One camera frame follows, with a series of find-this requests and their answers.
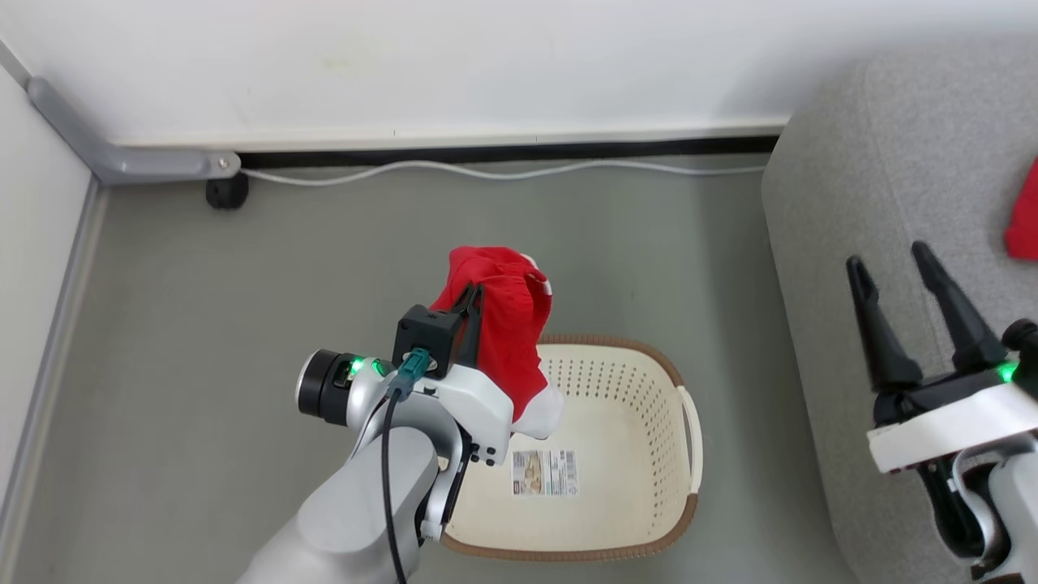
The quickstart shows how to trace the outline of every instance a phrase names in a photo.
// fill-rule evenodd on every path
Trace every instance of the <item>brown basket rim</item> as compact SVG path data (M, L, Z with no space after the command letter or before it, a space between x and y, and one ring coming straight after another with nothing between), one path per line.
M606 335L545 335L538 341L542 345L596 345L602 347L618 347L622 350L632 350L651 357L656 363L666 371L667 377L675 386L684 386L678 368L671 363L671 360L655 347ZM685 509L678 519L678 523L671 528L662 537L655 541L639 544L637 546L624 546L622 548L607 548L603 550L584 550L579 552L531 552L526 550L504 550L498 548L483 548L459 541L448 535L444 530L440 536L440 543L448 550L476 556L481 558L491 558L495 560L513 561L534 561L534 562L581 562L581 561L609 561L638 558L658 554L670 548L677 541L688 526L692 523L695 508L699 506L699 495L692 493L685 502Z

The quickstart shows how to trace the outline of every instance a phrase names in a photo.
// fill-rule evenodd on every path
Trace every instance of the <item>green led light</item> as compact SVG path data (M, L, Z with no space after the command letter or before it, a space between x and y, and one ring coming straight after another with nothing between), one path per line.
M1019 367L1019 363L1014 361L1007 361L999 367L995 367L994 370L1002 377L1002 382L1004 384L1008 384L1013 381L1013 372L1016 371L1016 368Z

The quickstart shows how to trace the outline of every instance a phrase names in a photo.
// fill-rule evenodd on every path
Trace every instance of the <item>black cable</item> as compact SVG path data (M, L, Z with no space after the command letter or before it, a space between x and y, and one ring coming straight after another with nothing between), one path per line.
M397 548L397 527L392 523L392 501L389 498L389 429L392 428L392 413L400 399L400 390L393 390L386 405L386 420L382 430L382 507L386 512L386 535L389 537L389 554L392 556L392 566L397 571L397 582L407 584L404 576L404 565L400 561L400 549Z

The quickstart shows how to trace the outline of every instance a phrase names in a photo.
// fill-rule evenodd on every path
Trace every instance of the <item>laundry basket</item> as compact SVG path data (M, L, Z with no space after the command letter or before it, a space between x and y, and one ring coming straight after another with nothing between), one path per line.
M552 336L538 346L566 396L545 441L516 435L511 464L469 465L447 548L526 561L596 561L657 553L695 512L703 435L674 365L641 343Z

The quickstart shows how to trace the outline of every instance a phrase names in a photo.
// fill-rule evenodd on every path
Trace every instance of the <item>gray sofa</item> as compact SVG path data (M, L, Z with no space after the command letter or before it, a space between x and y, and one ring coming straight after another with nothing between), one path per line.
M856 63L799 111L764 174L764 206L837 539L867 583L968 582L914 473L880 475L872 394L844 260L865 258L925 373L951 341L909 253L932 245L996 334L1038 317L1038 263L1002 240L1038 156L1038 39L935 47Z

